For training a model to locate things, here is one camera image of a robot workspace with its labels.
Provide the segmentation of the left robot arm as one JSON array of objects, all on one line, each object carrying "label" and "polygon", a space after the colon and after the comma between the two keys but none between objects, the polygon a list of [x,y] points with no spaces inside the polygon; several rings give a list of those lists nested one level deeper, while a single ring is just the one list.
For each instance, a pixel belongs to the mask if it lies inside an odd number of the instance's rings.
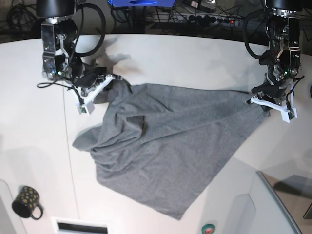
[{"label": "left robot arm", "polygon": [[[299,46],[300,22],[296,12],[302,11],[302,0],[266,0],[264,8],[249,13],[243,21],[243,39],[248,53],[266,66],[268,71],[264,83],[254,87],[252,93],[261,101],[281,105],[287,99],[286,90],[291,81],[299,81],[300,68]],[[257,55],[249,45],[248,23],[250,20],[263,16],[265,32],[269,40],[269,48]]]}]

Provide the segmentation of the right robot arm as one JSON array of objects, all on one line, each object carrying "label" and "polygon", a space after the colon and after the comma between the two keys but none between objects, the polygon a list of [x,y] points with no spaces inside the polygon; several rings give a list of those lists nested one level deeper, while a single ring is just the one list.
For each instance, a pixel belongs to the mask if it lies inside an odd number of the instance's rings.
[{"label": "right robot arm", "polygon": [[[95,10],[101,21],[101,34],[95,48],[77,52],[76,47],[82,27],[72,20],[76,11],[85,8]],[[86,97],[105,81],[106,68],[88,65],[83,57],[95,54],[102,46],[106,33],[106,18],[102,10],[84,0],[38,0],[36,14],[43,19],[41,39],[43,43],[42,75],[52,83],[67,82],[73,89],[81,89]]]}]

